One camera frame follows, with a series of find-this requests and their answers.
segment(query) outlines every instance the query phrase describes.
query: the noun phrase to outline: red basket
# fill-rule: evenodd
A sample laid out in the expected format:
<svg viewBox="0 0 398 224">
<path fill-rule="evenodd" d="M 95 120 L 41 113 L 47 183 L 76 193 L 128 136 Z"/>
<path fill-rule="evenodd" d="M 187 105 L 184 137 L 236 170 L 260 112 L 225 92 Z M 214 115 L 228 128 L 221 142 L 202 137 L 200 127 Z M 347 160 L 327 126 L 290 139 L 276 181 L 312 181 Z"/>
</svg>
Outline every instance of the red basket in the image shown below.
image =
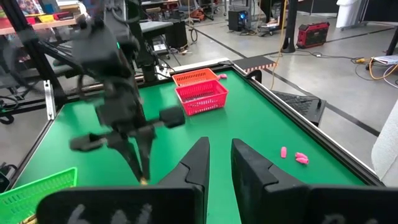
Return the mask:
<svg viewBox="0 0 398 224">
<path fill-rule="evenodd" d="M 217 75 L 209 68 L 185 72 L 183 74 L 173 75 L 172 77 L 177 86 L 191 85 L 208 80 L 217 80 Z"/>
<path fill-rule="evenodd" d="M 224 107 L 228 94 L 217 80 L 177 87 L 175 92 L 189 116 Z"/>
</svg>

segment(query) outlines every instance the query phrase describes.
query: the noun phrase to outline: red power station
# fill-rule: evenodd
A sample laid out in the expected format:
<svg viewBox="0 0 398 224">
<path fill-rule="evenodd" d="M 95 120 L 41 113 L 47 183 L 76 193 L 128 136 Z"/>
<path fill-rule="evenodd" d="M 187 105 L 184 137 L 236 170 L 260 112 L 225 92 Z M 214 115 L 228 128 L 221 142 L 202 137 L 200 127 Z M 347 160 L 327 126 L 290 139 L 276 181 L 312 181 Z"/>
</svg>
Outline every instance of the red power station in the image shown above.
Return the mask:
<svg viewBox="0 0 398 224">
<path fill-rule="evenodd" d="M 329 31 L 329 22 L 302 24 L 298 28 L 297 46 L 301 49 L 323 45 Z"/>
</svg>

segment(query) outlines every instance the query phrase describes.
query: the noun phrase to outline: black keyboard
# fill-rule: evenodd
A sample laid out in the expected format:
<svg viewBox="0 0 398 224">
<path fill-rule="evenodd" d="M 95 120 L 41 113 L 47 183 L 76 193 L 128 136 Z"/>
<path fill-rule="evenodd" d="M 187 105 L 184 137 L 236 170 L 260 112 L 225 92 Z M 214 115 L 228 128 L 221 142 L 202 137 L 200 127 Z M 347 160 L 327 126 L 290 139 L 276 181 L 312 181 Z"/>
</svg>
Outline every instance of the black keyboard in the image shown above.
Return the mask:
<svg viewBox="0 0 398 224">
<path fill-rule="evenodd" d="M 316 96 L 298 96 L 279 91 L 272 92 L 313 124 L 319 125 L 326 105 L 325 100 L 321 100 Z"/>
</svg>

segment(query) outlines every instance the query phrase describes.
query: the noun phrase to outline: concrete floor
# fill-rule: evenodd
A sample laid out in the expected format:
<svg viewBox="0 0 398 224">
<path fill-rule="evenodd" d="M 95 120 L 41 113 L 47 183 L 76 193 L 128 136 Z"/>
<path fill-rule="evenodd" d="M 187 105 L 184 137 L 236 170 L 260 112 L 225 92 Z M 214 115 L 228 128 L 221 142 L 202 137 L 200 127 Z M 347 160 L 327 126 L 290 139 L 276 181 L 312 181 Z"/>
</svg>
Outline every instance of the concrete floor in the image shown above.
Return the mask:
<svg viewBox="0 0 398 224">
<path fill-rule="evenodd" d="M 275 60 L 272 55 L 267 54 L 278 51 L 279 32 L 267 37 L 240 36 L 236 32 L 228 32 L 225 19 L 222 13 L 219 13 L 214 21 L 195 24 L 199 31 L 198 42 L 190 46 L 189 52 L 192 54 L 176 55 L 180 64 L 187 65 L 220 57 L 236 60 L 257 55 L 265 55 Z M 382 24 L 368 24 L 366 27 L 341 32 L 334 28 L 336 19 L 301 14 L 297 16 L 297 27 L 300 24 L 320 21 L 330 23 L 328 43 L 308 51 L 321 52 L 325 55 L 347 57 L 383 55 L 394 33 L 391 26 Z M 173 67 L 178 66 L 173 57 L 168 63 Z M 355 65 L 348 59 L 323 59 L 292 54 L 282 57 L 279 64 L 275 71 L 278 76 L 275 79 L 274 90 L 298 95 L 309 92 L 327 100 L 329 106 L 323 114 L 320 129 L 372 167 L 372 146 L 377 138 L 377 132 L 382 129 L 397 100 L 398 91 L 384 81 L 370 82 L 360 79 L 355 75 Z M 375 68 L 374 71 L 380 74 L 384 70 Z M 364 66 L 360 66 L 358 72 L 369 78 Z M 397 75 L 393 76 L 392 81 L 398 79 Z M 269 87 L 271 75 L 264 72 L 263 77 L 264 86 Z M 75 81 L 63 79 L 62 83 L 73 86 Z M 40 110 L 17 115 L 12 125 L 0 125 L 0 161 L 18 164 L 30 149 L 45 122 L 45 111 Z M 374 131 L 369 132 L 363 126 L 373 129 L 376 134 Z"/>
</svg>

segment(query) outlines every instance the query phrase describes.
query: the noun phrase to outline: green basket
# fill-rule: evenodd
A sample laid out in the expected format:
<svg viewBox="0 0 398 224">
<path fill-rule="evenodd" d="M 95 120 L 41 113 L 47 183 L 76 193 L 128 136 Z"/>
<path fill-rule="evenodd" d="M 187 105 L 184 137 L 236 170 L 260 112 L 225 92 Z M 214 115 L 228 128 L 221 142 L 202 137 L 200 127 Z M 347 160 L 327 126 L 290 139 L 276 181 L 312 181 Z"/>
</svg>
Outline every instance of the green basket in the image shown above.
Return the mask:
<svg viewBox="0 0 398 224">
<path fill-rule="evenodd" d="M 0 194 L 0 223 L 16 224 L 36 212 L 47 195 L 76 186 L 77 168 L 73 167 Z"/>
</svg>

